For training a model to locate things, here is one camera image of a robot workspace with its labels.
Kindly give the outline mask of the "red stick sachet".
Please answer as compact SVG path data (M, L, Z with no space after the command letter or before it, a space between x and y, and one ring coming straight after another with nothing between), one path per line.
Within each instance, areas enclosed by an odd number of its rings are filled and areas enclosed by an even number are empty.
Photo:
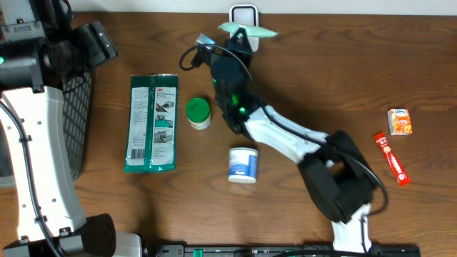
M410 176L405 172L404 167L398 160L393 149L388 144L386 135L384 132L377 133L373 136L376 144L381 148L383 155L385 156L390 169L392 170L396 180L400 186L405 186L411 182Z

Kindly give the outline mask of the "orange tissue pack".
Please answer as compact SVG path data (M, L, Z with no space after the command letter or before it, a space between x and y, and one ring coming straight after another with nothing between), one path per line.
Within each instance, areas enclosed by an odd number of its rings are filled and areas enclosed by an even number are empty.
M387 111L390 135L400 136L413 133L411 117L407 109L390 109Z

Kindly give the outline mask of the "green cap bottle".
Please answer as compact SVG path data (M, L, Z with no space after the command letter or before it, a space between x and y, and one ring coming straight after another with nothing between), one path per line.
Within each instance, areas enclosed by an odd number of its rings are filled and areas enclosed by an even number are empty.
M211 124L211 109L203 98L192 98L186 105L186 117L196 130L204 130Z

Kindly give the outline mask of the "teal wet wipes pack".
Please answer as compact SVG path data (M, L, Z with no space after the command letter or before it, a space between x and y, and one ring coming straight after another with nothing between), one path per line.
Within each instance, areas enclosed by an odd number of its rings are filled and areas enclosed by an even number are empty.
M219 29L224 30L234 35L239 29L243 29L247 36L255 38L272 38L278 35L278 32L265 29L260 26L249 26L244 24L238 24L235 22L225 22L219 26Z

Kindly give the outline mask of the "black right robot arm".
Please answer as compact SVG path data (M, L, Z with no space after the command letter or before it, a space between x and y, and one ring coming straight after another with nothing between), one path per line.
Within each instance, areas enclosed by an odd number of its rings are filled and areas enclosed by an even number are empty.
M239 28L223 46L199 43L196 57L211 71L215 102L228 127L252 141L274 148L292 160L317 209L331 221L333 253L371 256L368 217L373 193L386 187L343 131L327 134L302 127L280 115L263 99L248 67L253 52L245 28Z

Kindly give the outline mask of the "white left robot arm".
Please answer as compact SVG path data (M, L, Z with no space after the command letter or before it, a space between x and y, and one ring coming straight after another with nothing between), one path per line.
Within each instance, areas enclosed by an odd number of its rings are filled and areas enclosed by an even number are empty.
M3 1L1 125L19 200L18 238L5 256L146 256L110 215L87 216L64 138L64 84L118 51L103 26L77 28L67 1Z

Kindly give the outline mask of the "white plastic cup container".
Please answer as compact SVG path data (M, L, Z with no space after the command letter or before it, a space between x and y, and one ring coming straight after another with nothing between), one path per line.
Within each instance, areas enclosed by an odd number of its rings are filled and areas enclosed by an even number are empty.
M258 170L258 151L237 147L229 150L228 180L232 183L255 183Z

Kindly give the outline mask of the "green white package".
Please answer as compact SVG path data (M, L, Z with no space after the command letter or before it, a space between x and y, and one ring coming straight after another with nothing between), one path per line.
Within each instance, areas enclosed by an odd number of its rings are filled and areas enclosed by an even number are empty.
M176 168L176 74L133 75L124 171L163 173Z

